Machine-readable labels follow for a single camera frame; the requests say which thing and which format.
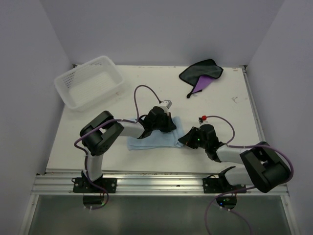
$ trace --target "blue cloth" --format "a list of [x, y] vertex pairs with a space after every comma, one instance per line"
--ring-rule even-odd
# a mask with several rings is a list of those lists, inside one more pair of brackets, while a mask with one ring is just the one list
[[173, 118], [173, 123], [176, 125], [176, 130], [163, 133], [159, 130], [153, 131], [150, 136], [144, 139], [136, 139], [133, 137], [128, 137], [127, 148], [128, 150], [139, 150], [139, 149], [150, 149], [150, 148], [160, 148], [160, 147], [175, 147], [180, 148], [183, 146], [179, 143], [178, 139], [184, 136], [184, 131], [182, 129], [182, 124], [179, 117]]

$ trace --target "white table surface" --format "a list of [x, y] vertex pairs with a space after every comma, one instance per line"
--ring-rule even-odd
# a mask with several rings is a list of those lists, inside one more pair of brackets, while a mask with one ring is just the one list
[[[243, 72], [240, 68], [224, 68], [222, 76], [210, 84], [198, 96], [186, 95], [192, 86], [181, 81], [179, 74], [186, 67], [118, 66], [125, 75], [125, 90], [108, 98], [84, 112], [71, 111], [64, 107], [60, 125], [47, 164], [47, 171], [81, 170], [84, 152], [73, 143], [80, 130], [104, 110], [115, 118], [136, 116], [133, 92], [136, 86], [145, 84], [158, 94], [161, 100], [170, 99], [172, 116], [180, 116], [185, 133], [192, 126], [199, 126], [198, 117], [219, 115], [228, 119], [236, 130], [232, 144], [249, 145], [259, 142], [257, 127], [250, 104]], [[140, 114], [146, 114], [158, 102], [146, 88], [139, 88], [137, 101]], [[230, 139], [232, 132], [227, 123], [211, 118], [220, 141]], [[127, 149], [127, 137], [119, 137], [105, 153], [102, 169], [113, 171], [152, 172], [201, 172], [217, 173], [235, 165], [211, 161], [204, 149], [156, 148], [148, 150]]]

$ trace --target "white wall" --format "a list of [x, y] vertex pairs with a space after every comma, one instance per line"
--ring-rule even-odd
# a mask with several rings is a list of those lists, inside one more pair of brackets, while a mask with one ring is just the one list
[[63, 103], [53, 79], [69, 60], [38, 0], [0, 1], [0, 234], [19, 231]]
[[283, 0], [41, 0], [72, 62], [246, 65]]
[[313, 231], [313, 2], [286, 0], [248, 65], [267, 140], [295, 167], [288, 184], [303, 234]]

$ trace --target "white plastic basket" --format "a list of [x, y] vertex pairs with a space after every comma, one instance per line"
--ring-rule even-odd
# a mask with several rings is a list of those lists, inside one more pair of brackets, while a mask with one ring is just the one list
[[123, 82], [113, 61], [100, 56], [57, 77], [54, 85], [70, 109], [83, 111], [118, 92]]

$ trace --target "glass panel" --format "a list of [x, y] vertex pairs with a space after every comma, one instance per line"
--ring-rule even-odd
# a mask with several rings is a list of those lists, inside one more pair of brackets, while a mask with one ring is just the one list
[[[30, 235], [202, 235], [207, 196], [114, 196], [102, 209], [84, 209], [82, 196], [40, 196]], [[290, 235], [279, 196], [239, 197], [235, 210], [255, 235]], [[215, 204], [208, 222], [213, 235], [249, 234], [246, 223]]]

